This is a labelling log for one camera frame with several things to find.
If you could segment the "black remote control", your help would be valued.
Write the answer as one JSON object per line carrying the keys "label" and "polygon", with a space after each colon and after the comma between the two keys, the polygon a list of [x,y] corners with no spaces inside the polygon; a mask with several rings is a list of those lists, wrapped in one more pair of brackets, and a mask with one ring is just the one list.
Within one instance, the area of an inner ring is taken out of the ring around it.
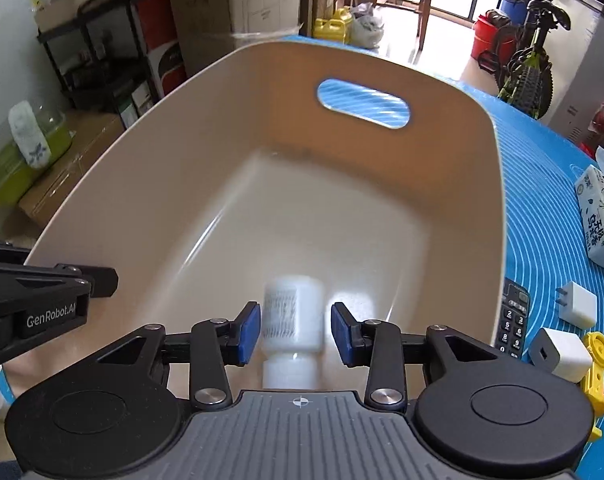
{"label": "black remote control", "polygon": [[530,295],[510,278],[503,282],[501,307],[494,346],[511,358],[521,360],[524,354]]}

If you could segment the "yellow toy launcher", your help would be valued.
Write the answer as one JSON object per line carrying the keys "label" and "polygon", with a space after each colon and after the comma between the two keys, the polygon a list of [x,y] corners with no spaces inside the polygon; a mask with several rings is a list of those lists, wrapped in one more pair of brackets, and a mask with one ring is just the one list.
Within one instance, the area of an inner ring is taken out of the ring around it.
{"label": "yellow toy launcher", "polygon": [[[582,337],[591,358],[590,367],[580,382],[582,393],[594,409],[594,420],[604,416],[604,335],[600,332],[589,332]],[[602,430],[594,422],[588,442],[594,442],[602,437]]]}

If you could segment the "white plastic pill bottle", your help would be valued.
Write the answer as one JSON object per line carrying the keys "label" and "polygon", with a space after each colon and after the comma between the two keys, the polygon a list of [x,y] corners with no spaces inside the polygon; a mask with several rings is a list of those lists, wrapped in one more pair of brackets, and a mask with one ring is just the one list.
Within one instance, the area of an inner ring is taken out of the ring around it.
{"label": "white plastic pill bottle", "polygon": [[275,278],[262,309],[262,385],[274,390],[315,390],[325,345],[323,283],[306,275]]}

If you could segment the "beige plastic storage bin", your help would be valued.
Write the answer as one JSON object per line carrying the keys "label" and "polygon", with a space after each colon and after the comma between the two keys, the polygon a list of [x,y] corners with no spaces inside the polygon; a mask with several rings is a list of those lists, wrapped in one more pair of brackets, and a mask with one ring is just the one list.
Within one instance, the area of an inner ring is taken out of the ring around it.
{"label": "beige plastic storage bin", "polygon": [[23,392],[148,324],[233,318],[282,275],[406,333],[493,342],[506,215],[492,119],[383,58],[253,44],[157,103],[75,186],[29,262],[111,266],[87,322],[6,365]]}

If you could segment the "white cube charger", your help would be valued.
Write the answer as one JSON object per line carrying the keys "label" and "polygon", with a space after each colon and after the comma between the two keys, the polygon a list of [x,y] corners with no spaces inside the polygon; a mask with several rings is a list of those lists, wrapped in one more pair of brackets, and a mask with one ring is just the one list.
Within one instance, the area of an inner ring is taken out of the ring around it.
{"label": "white cube charger", "polygon": [[541,328],[528,347],[528,358],[534,366],[577,384],[585,377],[592,357],[574,333]]}

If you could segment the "small brown cardboard box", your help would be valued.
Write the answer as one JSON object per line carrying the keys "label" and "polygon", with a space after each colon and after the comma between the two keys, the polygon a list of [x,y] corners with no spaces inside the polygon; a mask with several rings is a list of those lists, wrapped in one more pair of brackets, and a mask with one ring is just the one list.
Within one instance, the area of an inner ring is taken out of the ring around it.
{"label": "small brown cardboard box", "polygon": [[84,174],[124,133],[116,114],[71,112],[67,123],[74,133],[70,148],[42,174],[19,200],[19,208],[40,228],[47,223]]}

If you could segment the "green container with clear lid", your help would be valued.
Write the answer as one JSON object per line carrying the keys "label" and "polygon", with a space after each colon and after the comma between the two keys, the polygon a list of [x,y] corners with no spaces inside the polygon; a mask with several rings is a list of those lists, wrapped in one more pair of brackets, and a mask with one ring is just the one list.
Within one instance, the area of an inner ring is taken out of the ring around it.
{"label": "green container with clear lid", "polygon": [[44,174],[71,146],[73,133],[66,116],[59,110],[41,106],[35,112],[38,127],[43,131],[50,148],[50,159],[43,169],[34,169],[24,159],[8,122],[0,125],[0,205],[14,206],[35,180]]}

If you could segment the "white charger with prongs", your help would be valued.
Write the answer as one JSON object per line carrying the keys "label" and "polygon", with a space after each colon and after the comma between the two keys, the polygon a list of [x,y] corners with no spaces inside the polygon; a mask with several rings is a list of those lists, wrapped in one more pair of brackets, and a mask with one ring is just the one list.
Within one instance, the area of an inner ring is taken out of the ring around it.
{"label": "white charger with prongs", "polygon": [[559,318],[580,330],[590,330],[597,324],[598,298],[590,290],[569,281],[556,289]]}

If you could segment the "tissue pack with blue print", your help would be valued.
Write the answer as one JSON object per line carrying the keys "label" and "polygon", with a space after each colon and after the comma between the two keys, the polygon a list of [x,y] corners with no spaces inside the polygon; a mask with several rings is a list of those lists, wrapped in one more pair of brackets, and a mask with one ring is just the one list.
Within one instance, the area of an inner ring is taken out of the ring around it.
{"label": "tissue pack with blue print", "polygon": [[597,165],[590,165],[575,182],[587,256],[604,269],[604,148],[597,148]]}

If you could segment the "black metal shelf rack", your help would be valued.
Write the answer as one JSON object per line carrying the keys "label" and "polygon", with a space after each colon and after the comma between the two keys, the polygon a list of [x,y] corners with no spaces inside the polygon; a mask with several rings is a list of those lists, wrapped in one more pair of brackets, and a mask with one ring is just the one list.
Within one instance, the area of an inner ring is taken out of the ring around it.
{"label": "black metal shelf rack", "polygon": [[[125,15],[125,32],[133,51],[126,52],[114,43],[114,32],[104,29],[97,34],[94,24],[109,14]],[[56,59],[52,43],[70,35],[80,36],[78,62],[64,68]],[[116,114],[127,102],[134,102],[139,89],[147,89],[150,102],[159,101],[142,33],[136,23],[133,0],[88,0],[82,3],[74,18],[47,32],[41,30],[36,39],[44,48],[59,82],[62,95],[75,110],[94,110]]]}

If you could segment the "red and white appliance box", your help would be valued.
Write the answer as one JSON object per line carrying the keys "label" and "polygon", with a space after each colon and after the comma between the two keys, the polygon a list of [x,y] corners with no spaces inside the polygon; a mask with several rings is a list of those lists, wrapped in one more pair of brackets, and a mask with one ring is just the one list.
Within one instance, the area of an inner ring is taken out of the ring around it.
{"label": "red and white appliance box", "polygon": [[187,79],[169,0],[138,0],[136,11],[157,94],[163,99]]}

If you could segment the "green and black bicycle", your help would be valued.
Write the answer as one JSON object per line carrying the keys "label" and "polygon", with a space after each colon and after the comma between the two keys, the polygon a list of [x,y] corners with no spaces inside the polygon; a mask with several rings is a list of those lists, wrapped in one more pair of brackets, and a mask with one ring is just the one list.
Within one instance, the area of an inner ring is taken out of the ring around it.
{"label": "green and black bicycle", "polygon": [[551,0],[499,0],[524,6],[518,24],[507,13],[492,9],[481,15],[475,29],[485,25],[488,46],[477,53],[477,65],[494,76],[497,98],[534,119],[544,117],[552,94],[552,63],[544,48],[549,32],[572,27],[570,16]]}

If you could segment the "large taped cardboard box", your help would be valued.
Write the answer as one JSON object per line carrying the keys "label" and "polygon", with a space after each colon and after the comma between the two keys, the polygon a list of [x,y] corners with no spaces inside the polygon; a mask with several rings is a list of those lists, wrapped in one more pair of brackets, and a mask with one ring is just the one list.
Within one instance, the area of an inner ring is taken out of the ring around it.
{"label": "large taped cardboard box", "polygon": [[189,76],[247,44],[293,35],[301,0],[171,0]]}

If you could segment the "white chest freezer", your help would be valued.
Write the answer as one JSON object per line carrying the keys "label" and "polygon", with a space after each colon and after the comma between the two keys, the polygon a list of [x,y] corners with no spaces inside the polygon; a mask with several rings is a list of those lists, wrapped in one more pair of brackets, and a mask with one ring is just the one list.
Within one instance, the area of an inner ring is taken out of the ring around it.
{"label": "white chest freezer", "polygon": [[598,0],[552,0],[572,28],[550,32],[544,47],[552,62],[553,96],[542,122],[579,144],[604,101],[604,4]]}

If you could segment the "red bucket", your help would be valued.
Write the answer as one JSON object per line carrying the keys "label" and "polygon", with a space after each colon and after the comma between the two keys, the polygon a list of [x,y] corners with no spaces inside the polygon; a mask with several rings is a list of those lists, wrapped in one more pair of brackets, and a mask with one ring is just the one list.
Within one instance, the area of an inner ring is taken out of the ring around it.
{"label": "red bucket", "polygon": [[[480,14],[473,25],[474,40],[471,58],[474,58],[474,60],[477,61],[484,51],[496,51],[492,47],[492,43],[494,42],[498,29],[509,23],[510,18],[496,9]],[[504,62],[508,51],[504,50],[503,47],[499,47],[496,52],[498,53],[500,61]]]}

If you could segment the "white plastic bag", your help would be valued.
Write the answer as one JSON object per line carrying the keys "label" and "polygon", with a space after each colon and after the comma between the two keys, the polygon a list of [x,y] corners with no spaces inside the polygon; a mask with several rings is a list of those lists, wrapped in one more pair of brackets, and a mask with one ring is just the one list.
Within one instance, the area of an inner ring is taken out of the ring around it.
{"label": "white plastic bag", "polygon": [[371,2],[366,2],[349,9],[353,18],[349,27],[349,43],[352,46],[367,50],[379,47],[384,35],[384,23],[382,18],[375,15],[374,8]]}

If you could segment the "yellow oil jug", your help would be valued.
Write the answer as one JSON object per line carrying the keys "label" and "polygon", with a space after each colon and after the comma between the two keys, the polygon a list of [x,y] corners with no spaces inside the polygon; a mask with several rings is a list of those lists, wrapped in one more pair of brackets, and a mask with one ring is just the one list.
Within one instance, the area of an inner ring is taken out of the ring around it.
{"label": "yellow oil jug", "polygon": [[351,10],[347,6],[335,10],[331,18],[316,18],[313,27],[313,38],[325,41],[349,44],[353,24]]}

